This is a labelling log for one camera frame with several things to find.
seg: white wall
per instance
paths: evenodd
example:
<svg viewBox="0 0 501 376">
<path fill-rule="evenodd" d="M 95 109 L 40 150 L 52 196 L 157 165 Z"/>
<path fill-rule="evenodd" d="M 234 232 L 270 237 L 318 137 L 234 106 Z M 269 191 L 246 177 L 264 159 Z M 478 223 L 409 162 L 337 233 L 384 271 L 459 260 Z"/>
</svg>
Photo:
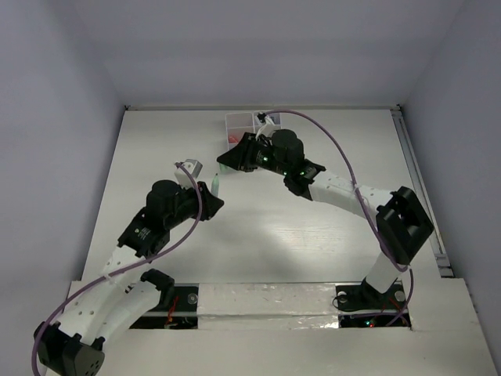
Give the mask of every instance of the white wall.
<svg viewBox="0 0 501 376">
<path fill-rule="evenodd" d="M 459 277 L 501 369 L 501 2 L 469 0 L 409 100 L 405 119 Z"/>
<path fill-rule="evenodd" d="M 401 103 L 463 0 L 77 1 L 127 104 Z"/>
<path fill-rule="evenodd" d="M 80 276 L 123 105 L 71 4 L 0 3 L 0 373 Z"/>
</svg>

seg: red object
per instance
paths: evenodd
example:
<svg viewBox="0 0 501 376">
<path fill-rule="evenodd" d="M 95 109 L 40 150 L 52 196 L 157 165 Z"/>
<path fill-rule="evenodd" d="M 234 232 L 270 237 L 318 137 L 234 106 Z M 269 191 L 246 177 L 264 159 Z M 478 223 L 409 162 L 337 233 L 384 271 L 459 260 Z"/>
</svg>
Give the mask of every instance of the red object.
<svg viewBox="0 0 501 376">
<path fill-rule="evenodd" d="M 394 305 L 396 309 L 400 310 L 400 305 L 398 305 L 398 303 L 395 300 L 393 300 L 393 298 L 390 298 L 390 303 Z"/>
<path fill-rule="evenodd" d="M 175 306 L 176 306 L 176 304 L 178 304 L 178 300 L 179 300 L 179 297 L 176 296 L 174 298 L 173 303 L 172 303 L 172 307 L 169 309 L 169 312 L 167 314 L 167 324 L 170 324 L 172 322 L 172 317 L 171 316 L 172 316 L 172 313 L 175 311 Z"/>
</svg>

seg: black bracket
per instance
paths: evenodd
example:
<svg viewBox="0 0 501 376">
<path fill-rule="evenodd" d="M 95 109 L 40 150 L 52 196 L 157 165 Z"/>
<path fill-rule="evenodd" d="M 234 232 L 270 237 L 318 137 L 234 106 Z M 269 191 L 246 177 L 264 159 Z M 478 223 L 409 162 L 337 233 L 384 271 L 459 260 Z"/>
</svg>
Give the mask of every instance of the black bracket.
<svg viewBox="0 0 501 376">
<path fill-rule="evenodd" d="M 406 301 L 402 284 L 394 283 L 385 294 L 374 294 L 370 286 L 361 284 L 337 284 L 333 304 L 342 312 L 363 310 L 383 311 L 394 309 L 391 299 L 403 306 Z"/>
<path fill-rule="evenodd" d="M 391 199 L 377 208 L 377 230 L 393 259 L 408 265 L 434 231 L 433 223 L 417 195 L 401 186 L 391 192 Z"/>
<path fill-rule="evenodd" d="M 168 300 L 160 298 L 159 305 L 141 316 L 131 329 L 197 329 L 198 285 L 174 286 L 172 290 L 173 295 Z"/>
<path fill-rule="evenodd" d="M 58 323 L 49 325 L 37 349 L 40 363 L 62 376 L 94 376 L 104 361 L 103 338 L 97 338 L 90 346 L 80 340 L 79 334 L 70 337 L 60 331 Z"/>
<path fill-rule="evenodd" d="M 212 195 L 204 182 L 197 188 L 202 197 L 200 221 L 214 217 L 225 203 Z M 198 197 L 193 188 L 183 189 L 171 180 L 155 182 L 146 196 L 146 206 L 134 217 L 118 238 L 118 247 L 126 245 L 137 257 L 156 255 L 170 240 L 170 231 L 198 213 Z"/>
</svg>

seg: black mounting bracket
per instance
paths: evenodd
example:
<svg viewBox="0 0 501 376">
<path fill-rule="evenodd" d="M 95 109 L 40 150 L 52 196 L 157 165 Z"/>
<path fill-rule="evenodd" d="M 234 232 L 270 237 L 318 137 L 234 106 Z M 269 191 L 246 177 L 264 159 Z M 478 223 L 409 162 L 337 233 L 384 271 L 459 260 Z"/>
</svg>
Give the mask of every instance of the black mounting bracket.
<svg viewBox="0 0 501 376">
<path fill-rule="evenodd" d="M 340 311 L 350 313 L 364 310 L 395 309 L 396 307 L 391 300 L 401 307 L 406 302 L 401 283 L 394 283 L 385 294 L 374 294 L 372 291 L 368 294 L 368 287 L 370 286 L 363 282 L 361 284 L 337 284 L 333 304 Z"/>
</svg>

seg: mounting hole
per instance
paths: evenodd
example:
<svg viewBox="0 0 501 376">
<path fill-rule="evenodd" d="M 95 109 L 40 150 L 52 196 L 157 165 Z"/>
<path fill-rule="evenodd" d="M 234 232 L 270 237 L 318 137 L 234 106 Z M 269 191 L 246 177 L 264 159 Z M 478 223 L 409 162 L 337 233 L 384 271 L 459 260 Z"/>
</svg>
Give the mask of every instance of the mounting hole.
<svg viewBox="0 0 501 376">
<path fill-rule="evenodd" d="M 397 300 L 397 302 L 404 302 L 405 301 L 405 292 L 404 291 L 396 291 L 395 292 L 395 299 Z"/>
<path fill-rule="evenodd" d="M 188 304 L 196 304 L 198 302 L 198 295 L 197 294 L 189 294 L 188 295 Z"/>
<path fill-rule="evenodd" d="M 339 293 L 337 294 L 337 300 L 341 304 L 346 303 L 348 301 L 348 296 L 347 296 L 346 292 L 345 291 L 339 291 Z"/>
</svg>

